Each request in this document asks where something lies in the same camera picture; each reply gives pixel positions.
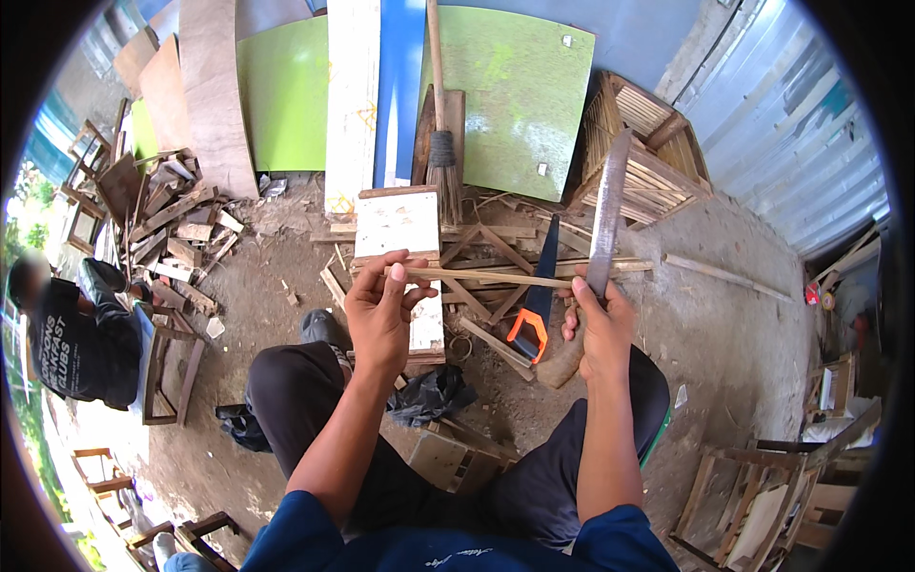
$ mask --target dirt floor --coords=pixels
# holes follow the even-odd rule
[[[61,428],[62,434],[69,435],[69,444],[111,447],[136,476],[145,503],[162,518],[180,521],[227,512],[242,533],[232,537],[219,531],[212,542],[236,565],[273,515],[285,480],[272,455],[243,449],[222,433],[213,407],[242,402],[254,356],[277,344],[296,343],[297,322],[304,311],[333,308],[334,315],[343,319],[318,276],[335,256],[333,245],[308,240],[307,231],[326,225],[319,182],[320,176],[292,176],[284,197],[234,211],[251,230],[246,230],[234,255],[224,258],[200,286],[221,304],[226,330],[216,340],[206,338],[208,349],[186,428],[139,427],[129,414],[84,403],[68,406],[70,415],[61,421],[73,424]],[[505,224],[506,216],[516,217],[516,226],[541,222],[507,211],[493,201],[479,215],[487,223]],[[623,231],[618,245],[622,255],[657,265],[653,280],[631,273],[620,283],[639,312],[636,344],[657,362],[671,393],[671,424],[643,471],[644,508],[653,530],[663,539],[676,525],[693,485],[701,444],[742,447],[750,437],[796,438],[804,373],[816,351],[812,312],[800,300],[803,271],[798,257],[771,228],[727,199],[694,205],[641,232]],[[343,251],[351,253],[351,245]],[[662,265],[664,252],[750,277],[791,293],[798,301],[787,304]],[[331,268],[348,287],[349,276],[339,262]],[[287,302],[283,281],[298,294],[298,308]],[[558,323],[563,310],[561,303],[554,305],[552,323]],[[446,310],[446,322],[455,319]],[[198,332],[206,326],[199,314],[190,321]],[[479,340],[474,340],[472,358],[458,362],[466,352],[466,342],[458,340],[448,358],[462,365],[465,380],[474,385],[479,400],[458,418],[502,444],[513,443],[521,453],[543,443],[569,406],[585,396],[584,383],[577,377],[558,391],[525,382]],[[673,409],[681,386],[688,400]],[[174,387],[167,385],[167,392],[171,391]],[[58,419],[62,406],[55,405]],[[385,419],[382,433],[408,457],[419,431]],[[722,494],[730,492],[726,484],[720,488]],[[682,551],[665,543],[684,569],[693,568]]]

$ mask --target corrugated metal wall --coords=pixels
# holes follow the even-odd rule
[[[888,212],[883,169],[855,96],[802,13],[766,0],[675,103],[712,183],[804,259]]]

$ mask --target broom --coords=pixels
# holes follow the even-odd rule
[[[432,84],[436,102],[436,130],[429,138],[429,164],[425,172],[425,184],[436,186],[441,223],[460,224],[463,188],[458,178],[454,137],[445,129],[445,81],[442,79],[442,47],[438,39],[438,2],[426,0],[425,13],[429,21]]]

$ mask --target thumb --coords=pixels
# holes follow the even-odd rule
[[[598,312],[606,315],[604,308],[601,308],[597,302],[594,292],[581,276],[576,276],[572,279],[572,292],[575,294],[575,300],[578,301],[578,305],[585,310],[585,315],[589,321],[596,319]]]
[[[384,293],[382,294],[382,301],[378,304],[379,308],[399,308],[404,300],[405,289],[406,268],[404,268],[403,264],[395,262],[391,266],[391,272],[388,273],[388,277],[384,280]]]

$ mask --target black plastic bag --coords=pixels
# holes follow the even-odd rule
[[[267,437],[248,405],[220,405],[215,408],[216,418],[222,419],[222,430],[235,442],[254,452],[273,453]]]
[[[397,425],[419,427],[477,401],[477,390],[466,385],[456,365],[411,378],[404,389],[388,397],[386,411]]]

